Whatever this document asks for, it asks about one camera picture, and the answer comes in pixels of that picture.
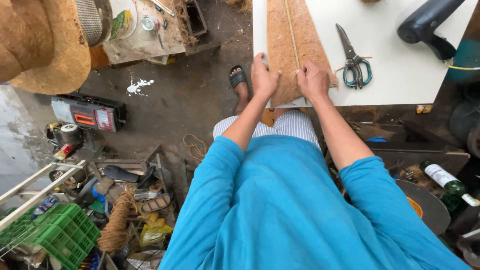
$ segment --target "scissors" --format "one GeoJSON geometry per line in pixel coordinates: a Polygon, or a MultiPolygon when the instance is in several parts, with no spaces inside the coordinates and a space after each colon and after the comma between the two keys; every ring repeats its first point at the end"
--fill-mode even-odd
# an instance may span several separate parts
{"type": "Polygon", "coordinates": [[[360,89],[362,89],[362,87],[368,84],[372,79],[372,69],[370,68],[370,63],[355,53],[352,44],[345,33],[345,30],[343,30],[339,24],[336,24],[336,29],[340,35],[340,39],[342,40],[345,55],[347,56],[347,60],[345,61],[345,69],[343,70],[343,81],[349,87],[354,87],[357,89],[358,86],[360,89]],[[360,63],[364,63],[367,66],[368,78],[366,80],[363,80],[363,74],[359,66],[360,63]],[[352,71],[353,74],[352,81],[347,80],[347,72],[349,70],[352,71]]]}

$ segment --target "green bottle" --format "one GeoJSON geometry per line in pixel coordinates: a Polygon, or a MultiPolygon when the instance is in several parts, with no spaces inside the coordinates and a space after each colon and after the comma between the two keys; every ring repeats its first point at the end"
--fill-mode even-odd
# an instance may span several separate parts
{"type": "Polygon", "coordinates": [[[467,193],[467,186],[442,167],[430,161],[424,161],[420,164],[420,169],[442,186],[445,192],[462,198],[471,206],[480,206],[480,201],[467,193]]]}

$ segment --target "striped shorts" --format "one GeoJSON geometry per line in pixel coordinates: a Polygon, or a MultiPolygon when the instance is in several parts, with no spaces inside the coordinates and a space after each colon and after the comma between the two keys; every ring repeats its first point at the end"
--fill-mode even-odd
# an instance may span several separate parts
{"type": "MultiPolygon", "coordinates": [[[[228,117],[216,124],[213,128],[213,138],[215,139],[217,136],[222,135],[237,118],[238,116],[228,117]]],[[[264,123],[258,123],[252,138],[264,135],[293,136],[312,142],[320,149],[317,135],[313,130],[312,121],[300,110],[289,110],[280,115],[273,127],[269,127],[264,123]]]]}

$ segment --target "blue long sleeve shirt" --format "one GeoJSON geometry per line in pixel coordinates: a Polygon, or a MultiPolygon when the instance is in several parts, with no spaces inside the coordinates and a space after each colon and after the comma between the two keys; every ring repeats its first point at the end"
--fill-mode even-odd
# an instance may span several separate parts
{"type": "Polygon", "coordinates": [[[340,177],[311,142],[217,137],[195,170],[159,269],[470,269],[428,229],[379,157],[340,177]]]}

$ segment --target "black hair dryer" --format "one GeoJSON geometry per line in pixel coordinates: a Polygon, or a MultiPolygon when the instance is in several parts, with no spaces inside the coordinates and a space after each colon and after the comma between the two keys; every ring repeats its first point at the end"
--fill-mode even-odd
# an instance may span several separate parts
{"type": "Polygon", "coordinates": [[[445,39],[433,32],[465,0],[428,0],[410,15],[397,29],[398,36],[405,42],[420,41],[430,47],[438,59],[448,60],[456,55],[456,49],[445,39]]]}

